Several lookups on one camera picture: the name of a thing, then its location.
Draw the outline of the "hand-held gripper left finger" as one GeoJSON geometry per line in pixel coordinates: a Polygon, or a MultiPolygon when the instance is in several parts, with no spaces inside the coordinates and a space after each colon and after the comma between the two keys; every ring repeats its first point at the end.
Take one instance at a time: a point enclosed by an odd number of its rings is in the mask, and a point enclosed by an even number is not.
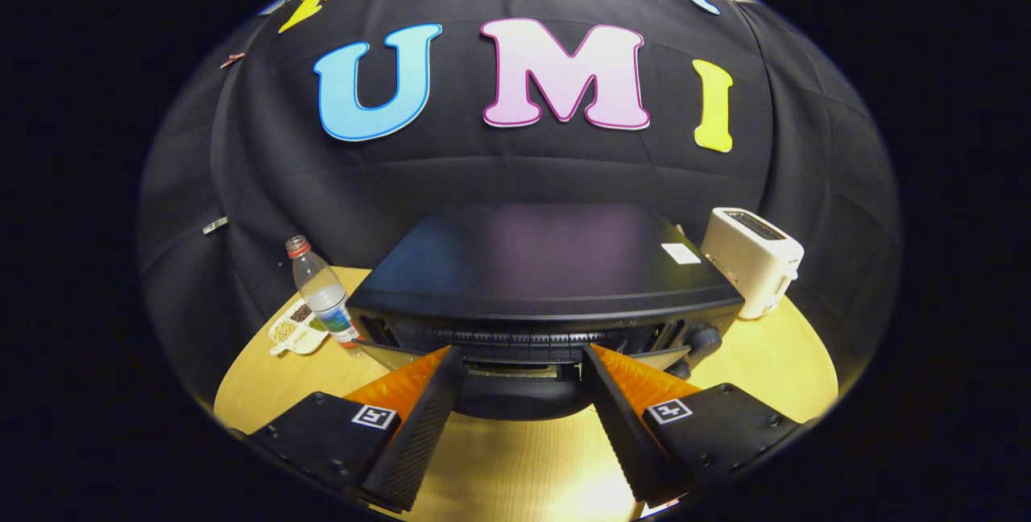
{"type": "Polygon", "coordinates": [[[460,350],[443,346],[345,396],[313,392],[247,437],[321,488],[407,512],[465,376],[460,350]]]}

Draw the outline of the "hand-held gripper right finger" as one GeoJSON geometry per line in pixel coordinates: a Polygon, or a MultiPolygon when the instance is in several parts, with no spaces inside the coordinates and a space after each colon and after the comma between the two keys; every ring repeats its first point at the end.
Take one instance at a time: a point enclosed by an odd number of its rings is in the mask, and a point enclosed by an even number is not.
{"type": "Polygon", "coordinates": [[[742,387],[695,387],[595,342],[583,387],[634,499],[695,503],[754,470],[800,430],[742,387]]]}

